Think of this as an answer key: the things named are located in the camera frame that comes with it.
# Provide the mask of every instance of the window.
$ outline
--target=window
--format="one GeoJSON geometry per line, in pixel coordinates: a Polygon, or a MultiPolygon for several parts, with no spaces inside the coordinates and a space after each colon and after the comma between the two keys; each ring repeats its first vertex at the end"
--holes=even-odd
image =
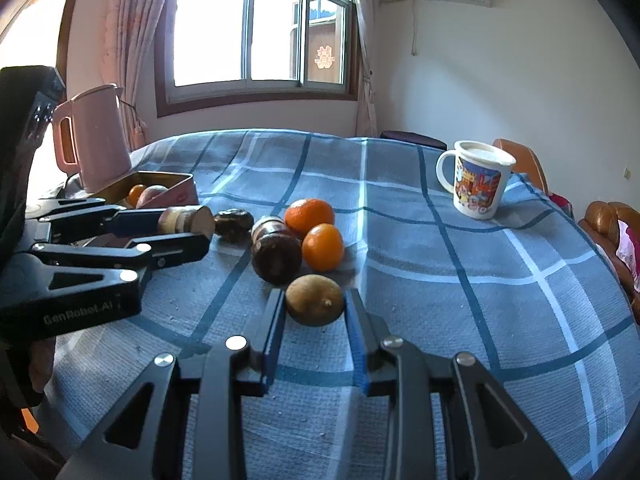
{"type": "Polygon", "coordinates": [[[166,0],[158,116],[283,98],[356,98],[351,0],[166,0]]]}
{"type": "MultiPolygon", "coordinates": [[[[56,66],[58,35],[66,0],[30,0],[0,43],[0,68],[42,64],[56,66]]],[[[61,182],[66,174],[56,164],[51,126],[36,150],[27,200],[33,201],[61,182]]]]}

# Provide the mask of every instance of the wall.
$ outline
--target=wall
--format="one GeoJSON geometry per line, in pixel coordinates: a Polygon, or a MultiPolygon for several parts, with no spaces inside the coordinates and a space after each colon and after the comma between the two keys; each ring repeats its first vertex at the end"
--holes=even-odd
{"type": "Polygon", "coordinates": [[[640,206],[640,70],[606,13],[596,0],[492,2],[416,2],[415,57],[411,3],[382,5],[380,130],[522,142],[578,218],[597,199],[640,206]]]}
{"type": "MultiPolygon", "coordinates": [[[[103,84],[100,55],[108,0],[76,0],[71,23],[67,87],[69,95],[103,84]]],[[[352,101],[274,101],[208,108],[158,119],[153,51],[140,76],[136,107],[151,140],[176,134],[226,128],[291,128],[343,137],[355,131],[352,101]]]]}

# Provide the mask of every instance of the red chinese character decoration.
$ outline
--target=red chinese character decoration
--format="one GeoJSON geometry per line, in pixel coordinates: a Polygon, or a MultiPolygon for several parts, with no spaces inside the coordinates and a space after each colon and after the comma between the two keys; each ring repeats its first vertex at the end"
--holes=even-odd
{"type": "Polygon", "coordinates": [[[318,49],[318,59],[314,60],[318,68],[331,68],[335,61],[335,57],[331,55],[331,50],[329,45],[321,46],[318,49]]]}

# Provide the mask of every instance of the kettle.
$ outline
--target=kettle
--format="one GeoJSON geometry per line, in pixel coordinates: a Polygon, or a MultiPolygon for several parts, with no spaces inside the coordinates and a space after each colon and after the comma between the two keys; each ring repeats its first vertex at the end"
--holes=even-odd
{"type": "Polygon", "coordinates": [[[120,120],[124,88],[114,83],[92,88],[59,105],[53,113],[53,147],[60,171],[79,173],[87,193],[131,170],[120,120]],[[70,130],[62,122],[69,119],[70,130]]]}

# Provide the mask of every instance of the white mug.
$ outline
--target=white mug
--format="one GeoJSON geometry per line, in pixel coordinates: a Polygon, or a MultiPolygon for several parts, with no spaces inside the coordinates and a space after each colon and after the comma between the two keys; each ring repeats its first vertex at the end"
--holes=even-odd
{"type": "Polygon", "coordinates": [[[453,193],[453,205],[458,211],[488,220],[498,209],[516,159],[500,148],[475,140],[459,140],[454,146],[454,150],[438,158],[436,176],[442,187],[453,193]],[[453,186],[442,173],[444,159],[451,155],[456,156],[453,186]]]}

